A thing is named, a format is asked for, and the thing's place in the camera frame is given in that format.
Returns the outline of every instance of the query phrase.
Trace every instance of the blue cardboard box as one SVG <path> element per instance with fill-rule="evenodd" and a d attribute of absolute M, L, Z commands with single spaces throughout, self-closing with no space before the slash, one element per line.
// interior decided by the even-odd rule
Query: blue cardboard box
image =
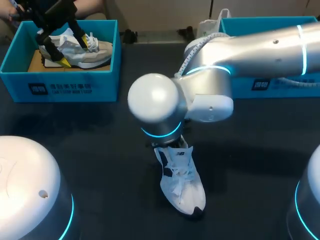
<path fill-rule="evenodd" d="M 219 31 L 235 37 L 314 22 L 317 19 L 313 16 L 223 18 Z M 320 73 L 284 77 L 298 82 L 320 83 Z M 278 79 L 239 77 L 232 79 L 232 93 L 235 99 L 320 97 L 320 88 L 297 87 Z"/>
<path fill-rule="evenodd" d="M 110 70 L 28 72 L 37 50 L 39 30 L 32 21 L 19 26 L 0 68 L 0 77 L 16 103 L 115 102 L 121 66 L 121 40 L 116 20 L 79 20 L 86 34 L 113 43 Z M 60 35 L 68 25 L 55 31 Z"/>

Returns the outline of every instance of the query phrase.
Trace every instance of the dark table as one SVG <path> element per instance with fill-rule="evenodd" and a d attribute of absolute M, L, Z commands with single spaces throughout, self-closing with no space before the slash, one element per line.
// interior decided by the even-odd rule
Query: dark table
<path fill-rule="evenodd" d="M 184 136 L 206 214 L 184 219 L 163 196 L 161 169 L 127 105 L 131 84 L 146 73 L 172 76 L 184 48 L 124 46 L 114 103 L 15 104 L 0 82 L 0 135 L 53 154 L 80 208 L 83 240 L 286 240 L 287 207 L 320 144 L 320 99 L 235 100 L 231 118 L 191 123 Z"/>

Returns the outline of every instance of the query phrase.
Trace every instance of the logo on box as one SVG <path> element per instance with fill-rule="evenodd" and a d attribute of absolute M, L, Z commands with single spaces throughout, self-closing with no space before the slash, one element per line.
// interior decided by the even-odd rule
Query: logo on box
<path fill-rule="evenodd" d="M 270 85 L 270 79 L 256 79 L 253 82 L 253 86 L 251 88 L 252 91 L 264 91 L 267 90 Z"/>
<path fill-rule="evenodd" d="M 28 85 L 32 95 L 48 95 L 48 91 L 44 83 L 29 83 Z"/>

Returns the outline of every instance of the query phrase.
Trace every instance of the sneaker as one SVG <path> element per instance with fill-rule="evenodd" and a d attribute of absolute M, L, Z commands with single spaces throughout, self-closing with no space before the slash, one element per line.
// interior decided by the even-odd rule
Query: sneaker
<path fill-rule="evenodd" d="M 206 206 L 206 194 L 188 147 L 181 136 L 179 146 L 156 147 L 156 158 L 162 165 L 160 187 L 168 201 L 181 213 L 198 217 Z"/>
<path fill-rule="evenodd" d="M 98 41 L 96 37 L 86 34 L 88 49 L 84 50 L 77 39 L 73 36 L 73 32 L 68 28 L 59 36 L 50 36 L 51 41 L 57 49 L 63 53 L 64 57 L 74 68 L 95 69 L 106 66 L 110 63 L 113 45 L 107 41 Z M 40 53 L 44 57 L 43 65 L 46 68 L 60 68 L 61 65 L 51 61 L 50 54 L 45 46 L 39 46 Z"/>

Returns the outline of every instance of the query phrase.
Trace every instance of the white robotic arm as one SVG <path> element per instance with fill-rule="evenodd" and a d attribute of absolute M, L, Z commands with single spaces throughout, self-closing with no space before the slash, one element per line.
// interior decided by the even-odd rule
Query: white robotic arm
<path fill-rule="evenodd" d="M 195 40 L 174 78 L 138 78 L 128 105 L 153 143 L 168 144 L 184 119 L 209 123 L 233 113 L 231 78 L 282 78 L 320 71 L 320 23 L 239 37 Z"/>

